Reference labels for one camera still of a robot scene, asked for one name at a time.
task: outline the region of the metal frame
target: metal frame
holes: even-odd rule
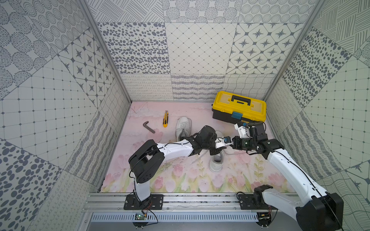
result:
[[[135,212],[137,210],[123,210],[126,195],[129,193],[90,193],[82,208],[82,212],[108,212],[114,213],[119,210],[124,212]],[[299,200],[296,193],[282,193]],[[235,212],[251,211],[266,212],[267,210],[241,210],[239,200],[235,193],[164,193],[161,212]]]
[[[120,83],[121,88],[122,88],[123,92],[126,95],[126,98],[128,99],[129,103],[131,104],[132,100],[131,100],[131,98],[128,94],[128,91],[127,91],[125,85],[123,84],[123,81],[121,79],[120,74],[118,73],[118,70],[117,70],[117,68],[114,64],[114,61],[111,57],[111,54],[108,50],[108,47],[107,47],[105,41],[103,39],[103,36],[101,35],[101,33],[98,29],[97,23],[95,22],[93,14],[90,11],[90,7],[88,6],[88,4],[85,0],[77,0],[77,4],[80,7],[82,13],[84,14],[86,21],[89,23],[90,29],[92,30],[92,33],[95,35],[96,40],[100,43],[101,48],[102,48],[102,53],[107,58],[107,61],[108,61],[108,64],[109,64],[109,67],[110,67],[111,71],[114,73],[115,77],[118,78],[117,81]]]
[[[311,11],[311,14],[309,15],[307,21],[305,22],[304,26],[302,27],[302,31],[299,34],[298,38],[296,39],[293,47],[291,48],[287,58],[285,59],[282,67],[277,72],[276,78],[272,82],[271,86],[269,87],[266,95],[262,99],[263,101],[266,101],[269,96],[271,95],[272,91],[274,90],[276,84],[278,83],[279,79],[283,76],[285,70],[288,68],[288,65],[293,60],[294,56],[296,55],[299,47],[301,46],[303,40],[306,38],[307,33],[310,31],[310,29],[313,27],[314,22],[316,21],[316,18],[320,14],[324,3],[326,0],[317,0],[317,3],[315,4],[314,8]]]
[[[91,222],[135,222],[134,215],[141,211],[123,209],[126,195],[129,194],[90,193],[82,208],[80,223],[75,231],[86,231]],[[299,200],[296,193],[280,194],[292,201]],[[159,216],[160,222],[215,222],[217,215],[224,216],[222,219],[217,219],[217,222],[255,222],[254,216],[257,212],[268,212],[263,209],[241,210],[235,193],[163,193],[163,195],[162,210],[154,211]],[[147,221],[153,222],[155,218],[149,214]]]

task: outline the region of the yellow utility knife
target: yellow utility knife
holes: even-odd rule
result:
[[[167,127],[167,125],[168,125],[168,111],[166,111],[165,113],[164,113],[164,118],[163,118],[163,127]]]

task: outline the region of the patterned wall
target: patterned wall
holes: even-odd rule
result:
[[[345,200],[344,230],[370,229],[370,1],[328,0],[267,99],[280,141]]]
[[[87,2],[133,100],[213,101],[262,99],[316,1]]]
[[[76,1],[0,13],[0,229],[72,230],[130,103]]]

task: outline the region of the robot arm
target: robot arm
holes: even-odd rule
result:
[[[135,193],[138,200],[144,202],[150,199],[149,180],[163,161],[199,154],[202,149],[216,155],[230,145],[233,149],[255,150],[255,153],[269,160],[292,185],[300,198],[300,201],[293,201],[273,187],[262,185],[255,188],[253,194],[256,206],[267,204],[283,211],[295,219],[303,231],[340,229],[343,200],[336,193],[329,194],[308,176],[279,141],[269,140],[263,123],[247,124],[241,121],[235,128],[239,136],[233,139],[217,138],[213,128],[204,126],[199,133],[179,142],[167,144],[155,143],[153,140],[145,142],[129,159],[131,171],[135,175]]]

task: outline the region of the blue latch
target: blue latch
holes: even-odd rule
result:
[[[235,119],[241,119],[243,117],[243,114],[239,113],[239,112],[233,112],[231,114],[231,117],[235,118]]]

